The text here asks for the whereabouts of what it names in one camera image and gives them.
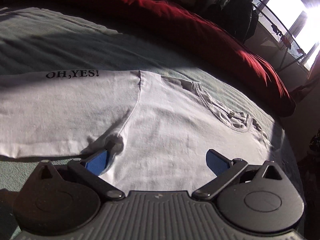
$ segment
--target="red pillow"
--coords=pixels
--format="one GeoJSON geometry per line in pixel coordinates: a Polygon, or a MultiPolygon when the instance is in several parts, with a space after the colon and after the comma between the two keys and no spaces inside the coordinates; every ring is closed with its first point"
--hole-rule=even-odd
{"type": "Polygon", "coordinates": [[[272,66],[217,25],[166,0],[55,0],[134,22],[222,68],[253,90],[279,116],[295,102],[272,66]]]}

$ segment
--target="ribbed black surface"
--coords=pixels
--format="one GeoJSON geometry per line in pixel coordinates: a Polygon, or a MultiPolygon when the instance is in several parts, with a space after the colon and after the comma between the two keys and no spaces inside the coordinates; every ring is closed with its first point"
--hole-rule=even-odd
{"type": "MultiPolygon", "coordinates": [[[[246,240],[271,239],[238,232],[226,224],[209,202],[192,200],[185,191],[132,191],[119,202],[104,205],[98,216],[75,233],[34,236],[22,232],[17,240],[246,240]]],[[[298,240],[290,232],[275,240],[298,240]]]]}

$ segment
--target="mattress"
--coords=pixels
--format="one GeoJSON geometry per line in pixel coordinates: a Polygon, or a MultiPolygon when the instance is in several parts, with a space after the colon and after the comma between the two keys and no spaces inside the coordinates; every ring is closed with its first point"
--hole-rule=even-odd
{"type": "MultiPolygon", "coordinates": [[[[129,22],[102,20],[74,8],[48,3],[4,7],[0,9],[0,58],[0,75],[74,69],[146,70],[201,82],[213,98],[228,108],[258,120],[276,149],[283,170],[303,196],[289,141],[277,117],[265,104],[227,73],[129,22]]],[[[52,161],[62,164],[69,159],[52,158],[52,161]]],[[[40,160],[0,156],[0,189],[19,191],[40,160]]],[[[11,226],[5,232],[0,231],[0,239],[10,239],[19,232],[10,214],[1,215],[0,224],[1,220],[11,226]]]]}

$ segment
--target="patterned dark fabric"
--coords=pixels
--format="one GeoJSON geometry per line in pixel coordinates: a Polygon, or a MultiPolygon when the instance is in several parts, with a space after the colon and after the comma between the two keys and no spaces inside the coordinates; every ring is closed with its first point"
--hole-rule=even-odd
{"type": "Polygon", "coordinates": [[[311,151],[320,153],[320,129],[318,130],[318,133],[311,139],[309,147],[311,151]]]}

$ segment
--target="red blanket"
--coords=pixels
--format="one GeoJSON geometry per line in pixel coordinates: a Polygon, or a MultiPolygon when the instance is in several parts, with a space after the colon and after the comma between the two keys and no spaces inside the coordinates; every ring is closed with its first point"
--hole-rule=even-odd
{"type": "Polygon", "coordinates": [[[253,90],[279,116],[295,102],[272,66],[217,25],[166,0],[55,0],[134,22],[224,69],[253,90]]]}

